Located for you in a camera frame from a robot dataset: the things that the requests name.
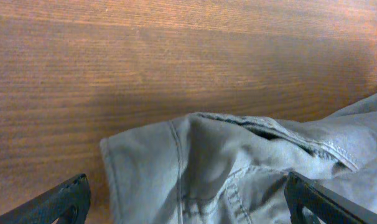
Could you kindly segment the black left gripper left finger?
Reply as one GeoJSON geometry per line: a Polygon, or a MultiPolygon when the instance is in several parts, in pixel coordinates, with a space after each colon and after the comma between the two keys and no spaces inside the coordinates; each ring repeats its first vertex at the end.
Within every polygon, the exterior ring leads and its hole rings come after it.
{"type": "Polygon", "coordinates": [[[0,215],[0,223],[84,224],[90,209],[90,198],[87,176],[78,174],[0,215]]]}

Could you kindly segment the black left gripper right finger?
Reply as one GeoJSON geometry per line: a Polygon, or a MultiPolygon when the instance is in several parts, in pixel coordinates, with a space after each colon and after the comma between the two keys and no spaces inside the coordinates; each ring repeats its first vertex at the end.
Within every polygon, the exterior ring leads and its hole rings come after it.
{"type": "Polygon", "coordinates": [[[292,224],[374,224],[377,214],[355,204],[314,180],[290,172],[284,196],[292,224]]]}

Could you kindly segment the grey shorts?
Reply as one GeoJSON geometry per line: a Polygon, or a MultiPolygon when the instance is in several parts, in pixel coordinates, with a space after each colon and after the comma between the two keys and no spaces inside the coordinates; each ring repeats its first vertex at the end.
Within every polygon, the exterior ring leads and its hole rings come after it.
{"type": "Polygon", "coordinates": [[[100,147],[115,223],[289,223],[290,172],[377,213],[377,94],[304,123],[192,113],[100,147]]]}

